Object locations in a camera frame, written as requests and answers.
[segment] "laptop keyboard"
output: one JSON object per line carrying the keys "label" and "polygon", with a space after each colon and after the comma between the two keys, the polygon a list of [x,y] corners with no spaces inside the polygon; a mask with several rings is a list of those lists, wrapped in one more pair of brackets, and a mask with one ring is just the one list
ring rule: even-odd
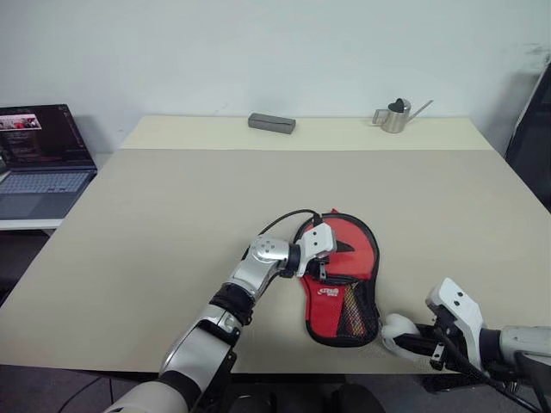
{"label": "laptop keyboard", "polygon": [[77,192],[87,173],[10,174],[0,183],[0,194],[67,194]]}

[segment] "laptop screen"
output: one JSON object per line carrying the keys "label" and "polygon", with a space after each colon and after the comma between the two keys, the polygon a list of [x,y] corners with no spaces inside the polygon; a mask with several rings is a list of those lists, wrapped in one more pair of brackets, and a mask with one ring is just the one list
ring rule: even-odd
{"label": "laptop screen", "polygon": [[0,155],[10,169],[94,166],[67,105],[0,108]]}

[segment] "white logo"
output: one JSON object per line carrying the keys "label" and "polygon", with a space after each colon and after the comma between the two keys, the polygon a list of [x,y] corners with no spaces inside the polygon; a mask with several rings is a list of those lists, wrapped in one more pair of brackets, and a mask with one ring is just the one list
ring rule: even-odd
{"label": "white logo", "polygon": [[318,295],[326,294],[327,297],[337,297],[338,296],[338,288],[320,288],[318,290]]}

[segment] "laptop trackpad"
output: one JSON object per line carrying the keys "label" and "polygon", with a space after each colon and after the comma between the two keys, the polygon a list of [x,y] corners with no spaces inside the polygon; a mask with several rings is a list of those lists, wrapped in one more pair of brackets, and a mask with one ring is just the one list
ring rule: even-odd
{"label": "laptop trackpad", "polygon": [[0,216],[10,216],[13,219],[26,218],[41,198],[42,195],[3,196],[0,198]]}

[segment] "laptop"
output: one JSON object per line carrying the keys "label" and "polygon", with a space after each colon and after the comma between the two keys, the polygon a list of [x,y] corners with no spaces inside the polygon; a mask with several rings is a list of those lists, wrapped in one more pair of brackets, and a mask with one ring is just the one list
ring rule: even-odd
{"label": "laptop", "polygon": [[0,108],[0,219],[62,219],[97,169],[67,105]]}

